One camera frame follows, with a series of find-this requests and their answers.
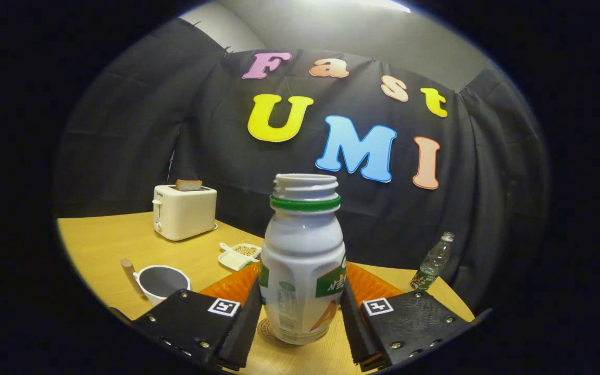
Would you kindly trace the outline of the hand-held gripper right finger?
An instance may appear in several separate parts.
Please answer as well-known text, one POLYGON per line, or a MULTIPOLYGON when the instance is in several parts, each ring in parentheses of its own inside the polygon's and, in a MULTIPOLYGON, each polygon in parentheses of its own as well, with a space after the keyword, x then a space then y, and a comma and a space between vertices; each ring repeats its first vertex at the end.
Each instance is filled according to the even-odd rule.
POLYGON ((426 291, 403 292, 347 262, 341 310, 360 370, 407 365, 474 329, 426 291))

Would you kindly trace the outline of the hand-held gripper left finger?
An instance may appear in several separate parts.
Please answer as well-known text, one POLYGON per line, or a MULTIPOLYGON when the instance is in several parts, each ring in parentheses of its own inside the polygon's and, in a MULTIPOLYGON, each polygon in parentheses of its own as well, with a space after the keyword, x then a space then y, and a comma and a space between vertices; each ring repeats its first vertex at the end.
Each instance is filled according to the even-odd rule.
POLYGON ((129 325, 202 366, 239 371, 263 305, 259 276, 255 262, 199 293, 179 289, 129 325))

